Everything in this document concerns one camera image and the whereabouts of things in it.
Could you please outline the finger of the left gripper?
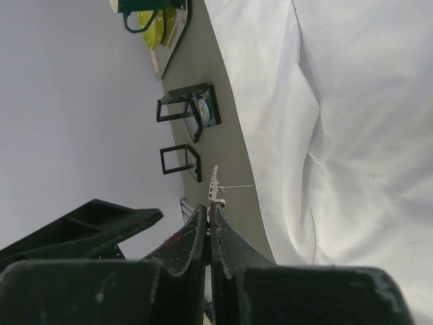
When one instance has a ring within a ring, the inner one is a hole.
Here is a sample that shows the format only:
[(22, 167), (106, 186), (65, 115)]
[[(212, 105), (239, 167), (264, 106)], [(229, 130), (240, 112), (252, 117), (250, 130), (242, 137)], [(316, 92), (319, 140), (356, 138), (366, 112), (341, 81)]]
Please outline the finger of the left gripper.
[(2, 263), (28, 259), (124, 259), (119, 243), (163, 218), (94, 199), (1, 250)]

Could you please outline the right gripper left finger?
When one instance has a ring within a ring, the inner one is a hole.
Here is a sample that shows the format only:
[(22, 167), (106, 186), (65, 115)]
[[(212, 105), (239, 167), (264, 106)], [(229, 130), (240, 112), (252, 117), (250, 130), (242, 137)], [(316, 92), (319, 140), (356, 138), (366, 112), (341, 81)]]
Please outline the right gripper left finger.
[(2, 324), (201, 324), (206, 208), (132, 259), (1, 262)]

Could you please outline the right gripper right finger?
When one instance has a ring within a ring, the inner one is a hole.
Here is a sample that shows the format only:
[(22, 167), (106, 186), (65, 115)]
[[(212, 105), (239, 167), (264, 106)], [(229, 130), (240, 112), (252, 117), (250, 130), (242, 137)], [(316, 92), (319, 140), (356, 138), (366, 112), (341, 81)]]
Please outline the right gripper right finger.
[(215, 324), (413, 324), (396, 282), (374, 267), (280, 266), (210, 215)]

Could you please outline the sparkly snowflake brooch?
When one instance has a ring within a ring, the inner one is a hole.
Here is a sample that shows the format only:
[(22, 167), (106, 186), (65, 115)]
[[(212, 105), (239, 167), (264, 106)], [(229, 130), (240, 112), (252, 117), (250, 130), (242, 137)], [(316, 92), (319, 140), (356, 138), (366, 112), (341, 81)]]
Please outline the sparkly snowflake brooch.
[(226, 200), (218, 197), (219, 192), (227, 192), (229, 189), (234, 189), (234, 188), (253, 187), (253, 185), (221, 186), (217, 178), (218, 170), (219, 170), (219, 166), (215, 165), (212, 171), (212, 176), (210, 179), (209, 189), (208, 189), (208, 201), (210, 203), (217, 203), (220, 204), (222, 207), (224, 207), (226, 205)]

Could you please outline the round clear blue brooch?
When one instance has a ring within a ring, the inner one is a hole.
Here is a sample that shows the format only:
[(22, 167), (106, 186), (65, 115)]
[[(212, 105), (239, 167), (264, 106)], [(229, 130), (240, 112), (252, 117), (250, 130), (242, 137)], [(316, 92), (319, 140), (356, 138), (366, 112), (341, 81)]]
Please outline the round clear blue brooch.
[(209, 106), (208, 102), (204, 98), (198, 100), (198, 110), (202, 122), (210, 123), (212, 121), (211, 107)]

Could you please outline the white shirt garment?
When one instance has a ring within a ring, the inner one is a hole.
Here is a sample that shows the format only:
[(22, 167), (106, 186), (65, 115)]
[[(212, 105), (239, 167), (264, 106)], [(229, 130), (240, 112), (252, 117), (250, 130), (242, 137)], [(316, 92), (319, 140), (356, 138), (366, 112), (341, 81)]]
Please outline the white shirt garment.
[(432, 264), (432, 2), (207, 1), (279, 264)]

